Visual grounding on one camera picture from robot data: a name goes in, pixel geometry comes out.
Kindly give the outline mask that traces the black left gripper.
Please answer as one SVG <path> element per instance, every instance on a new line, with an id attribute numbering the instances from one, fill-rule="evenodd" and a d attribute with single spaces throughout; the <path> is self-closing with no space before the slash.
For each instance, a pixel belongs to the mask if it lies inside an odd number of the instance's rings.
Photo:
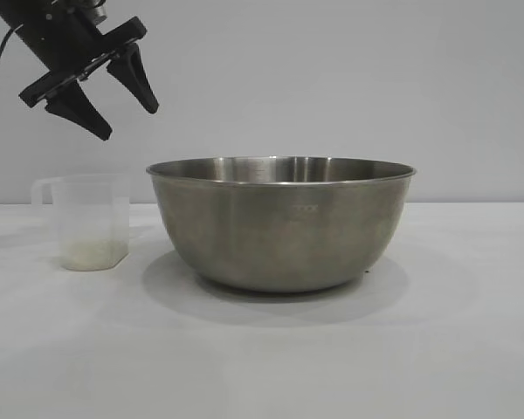
<path id="1" fill-rule="evenodd" d="M 103 1 L 0 1 L 0 18 L 48 69 L 19 94 L 27 106 L 44 100 L 48 113 L 107 141 L 113 129 L 79 85 L 105 65 L 148 113 L 158 111 L 137 44 L 147 33 L 138 17 L 103 33 Z"/>

